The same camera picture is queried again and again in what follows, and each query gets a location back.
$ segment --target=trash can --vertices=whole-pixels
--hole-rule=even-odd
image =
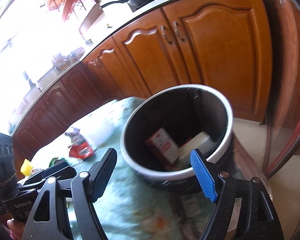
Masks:
[[[192,167],[166,171],[145,142],[164,128],[180,147],[203,131],[215,142],[204,156],[226,171],[233,156],[232,126],[231,106],[219,91],[195,84],[172,87],[151,96],[128,118],[121,134],[122,156],[151,185],[171,191],[201,190]]]

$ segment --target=white rim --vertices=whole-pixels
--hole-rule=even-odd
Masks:
[[[182,180],[182,179],[186,179],[186,178],[189,178],[189,177],[193,176],[194,171],[193,171],[192,167],[188,168],[188,169],[185,169],[185,170],[181,170],[181,171],[153,171],[153,170],[147,169],[147,168],[141,166],[140,164],[136,163],[130,157],[130,155],[127,153],[126,148],[125,148],[124,138],[125,138],[125,134],[126,134],[126,129],[127,129],[128,124],[130,123],[130,120],[132,119],[132,117],[147,102],[149,102],[151,99],[153,99],[153,98],[157,97],[158,95],[161,95],[161,94],[163,94],[167,91],[176,90],[176,89],[180,89],[180,88],[197,88],[197,89],[201,89],[201,90],[204,90],[204,91],[208,91],[208,92],[214,94],[216,97],[218,97],[221,100],[221,102],[223,103],[223,105],[226,109],[227,117],[228,117],[228,126],[227,126],[227,129],[226,129],[226,134],[225,134],[223,140],[221,141],[219,147],[215,150],[215,152],[210,157],[207,158],[207,161],[212,162],[212,163],[216,163],[224,155],[224,153],[226,152],[226,150],[228,149],[228,147],[231,143],[231,133],[232,133],[232,126],[233,126],[233,113],[232,113],[232,108],[230,106],[229,101],[226,99],[226,97],[223,94],[221,94],[218,90],[215,90],[214,88],[207,87],[207,86],[204,86],[204,85],[195,85],[195,84],[180,85],[180,86],[165,89],[165,90],[149,97],[146,101],[144,101],[140,106],[138,106],[133,111],[133,113],[130,115],[130,117],[128,118],[128,120],[126,121],[126,123],[123,127],[123,130],[122,130],[122,133],[121,133],[121,138],[120,138],[120,148],[121,148],[122,156],[125,159],[125,161],[128,163],[128,165],[131,168],[133,168],[136,172],[139,172],[139,173],[143,174],[145,177],[147,177],[149,179],[152,179],[152,180],[156,180],[156,181]]]

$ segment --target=camera lens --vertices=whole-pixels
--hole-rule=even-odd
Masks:
[[[7,144],[4,146],[4,151],[6,152],[6,155],[8,155],[8,153],[9,153],[9,147],[8,147]]]

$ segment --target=blue gripper pad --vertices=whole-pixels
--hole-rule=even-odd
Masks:
[[[216,192],[214,179],[195,150],[190,153],[190,163],[204,195],[215,203],[217,201],[218,194]]]

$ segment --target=camera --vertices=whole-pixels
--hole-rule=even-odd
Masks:
[[[0,215],[10,213],[25,223],[46,178],[72,179],[76,174],[68,163],[61,162],[18,181],[12,138],[0,133]]]

